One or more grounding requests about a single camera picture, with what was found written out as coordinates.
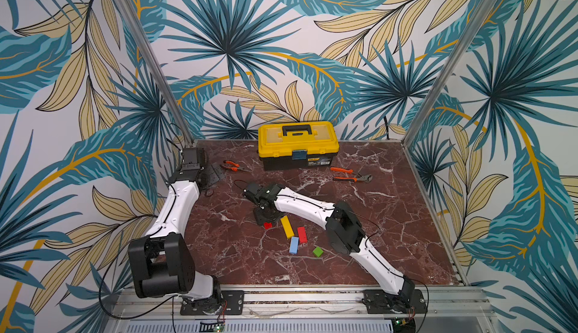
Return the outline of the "yellow block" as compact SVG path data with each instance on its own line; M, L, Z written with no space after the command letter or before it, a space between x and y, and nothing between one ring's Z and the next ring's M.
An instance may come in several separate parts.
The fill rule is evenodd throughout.
M290 223L288 217L287 216L282 217L280 222L281 222L281 225L283 227L286 238L292 239L295 236L295 233L294 233L294 230L291 226L291 223Z

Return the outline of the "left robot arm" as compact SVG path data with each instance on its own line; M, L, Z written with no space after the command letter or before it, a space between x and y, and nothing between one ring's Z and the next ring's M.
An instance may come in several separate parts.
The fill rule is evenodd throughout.
M179 166L168 180L168 196L159 217L142 238L129 243L129 264L139 298L179 294L189 301L222 301L217 279L197 271L184 238L192 209L209 184L207 168L203 148L183 149Z

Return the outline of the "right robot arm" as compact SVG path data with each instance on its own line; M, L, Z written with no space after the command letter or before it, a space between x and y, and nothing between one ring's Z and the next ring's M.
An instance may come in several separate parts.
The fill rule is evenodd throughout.
M415 283L394 268L373 246L358 216L346 202L322 202L277 183L267 187L249 183L243 189L243 195L255 204L255 219L259 224L276 223L293 214L320 226L335 251L351 256L385 293L409 304Z

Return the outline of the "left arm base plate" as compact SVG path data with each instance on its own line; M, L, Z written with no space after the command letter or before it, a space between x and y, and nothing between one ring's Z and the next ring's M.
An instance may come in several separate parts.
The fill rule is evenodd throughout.
M242 290L225 290L214 294L210 298L192 300L183 298L180 315L209 317L209 316L240 316L243 311L245 292Z

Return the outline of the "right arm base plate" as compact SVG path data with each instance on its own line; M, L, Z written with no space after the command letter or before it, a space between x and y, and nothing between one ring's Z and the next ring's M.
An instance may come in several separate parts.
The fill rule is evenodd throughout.
M396 295L390 295L380 289L366 289L363 291L362 303L368 314L394 314L394 313L425 313L427 311L427 301L422 291L415 289L412 293L409 304L406 305Z

